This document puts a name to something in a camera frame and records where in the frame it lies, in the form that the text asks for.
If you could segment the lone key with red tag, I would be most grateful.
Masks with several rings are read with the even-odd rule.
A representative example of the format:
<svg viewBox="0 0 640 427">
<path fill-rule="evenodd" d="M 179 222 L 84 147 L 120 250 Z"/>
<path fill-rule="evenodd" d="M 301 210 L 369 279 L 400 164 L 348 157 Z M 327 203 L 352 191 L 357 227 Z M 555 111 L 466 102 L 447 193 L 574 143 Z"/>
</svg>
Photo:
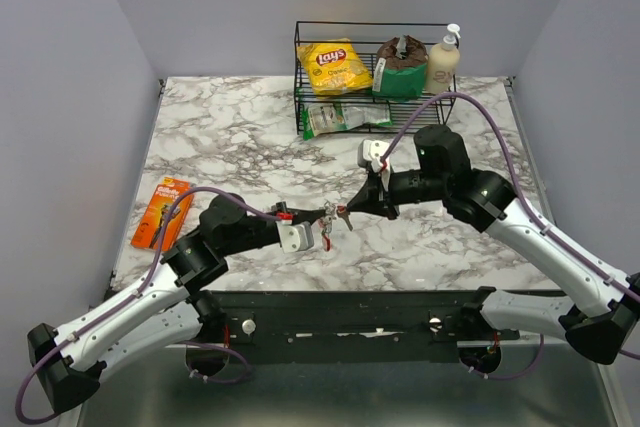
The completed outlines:
<svg viewBox="0 0 640 427">
<path fill-rule="evenodd" d="M 354 227 L 351 223 L 350 220 L 350 213 L 349 210 L 347 209 L 346 206 L 344 205 L 338 205 L 336 207 L 336 215 L 338 218 L 340 218 L 341 220 L 343 220 L 348 228 L 349 231 L 353 231 Z"/>
</svg>

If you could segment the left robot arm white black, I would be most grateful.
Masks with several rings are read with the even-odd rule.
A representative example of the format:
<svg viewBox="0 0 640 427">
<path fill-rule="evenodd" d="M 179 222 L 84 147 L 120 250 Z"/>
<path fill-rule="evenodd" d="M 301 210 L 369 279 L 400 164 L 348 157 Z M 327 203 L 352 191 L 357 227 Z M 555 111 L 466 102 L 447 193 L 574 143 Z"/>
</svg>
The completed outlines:
<svg viewBox="0 0 640 427">
<path fill-rule="evenodd" d="M 214 340 L 220 315 L 199 307 L 201 291 L 228 270 L 226 259 L 270 245 L 285 253 L 310 249 L 313 224 L 326 208 L 296 209 L 283 202 L 267 212 L 236 195 L 213 192 L 198 226 L 128 287 L 80 317 L 57 327 L 42 323 L 27 335 L 32 369 L 54 415 L 93 396 L 102 380 L 142 354 L 170 344 Z"/>
</svg>

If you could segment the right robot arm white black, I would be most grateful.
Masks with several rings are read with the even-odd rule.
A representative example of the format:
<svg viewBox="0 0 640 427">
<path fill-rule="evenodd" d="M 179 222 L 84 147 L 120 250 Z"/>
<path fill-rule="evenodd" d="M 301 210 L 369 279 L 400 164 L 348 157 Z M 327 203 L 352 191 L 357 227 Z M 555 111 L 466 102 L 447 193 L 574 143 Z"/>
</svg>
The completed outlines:
<svg viewBox="0 0 640 427">
<path fill-rule="evenodd" d="M 460 314 L 460 326 L 480 339 L 496 330 L 564 339 L 583 357 L 610 365 L 639 321 L 639 277 L 606 265 L 553 226 L 501 175 L 472 167 L 462 137 L 427 126 L 414 136 L 417 170 L 396 172 L 384 159 L 388 144 L 365 140 L 358 164 L 365 184 L 349 213 L 394 220 L 404 204 L 440 201 L 456 220 L 508 246 L 551 279 L 562 293 L 544 297 L 480 289 Z"/>
</svg>

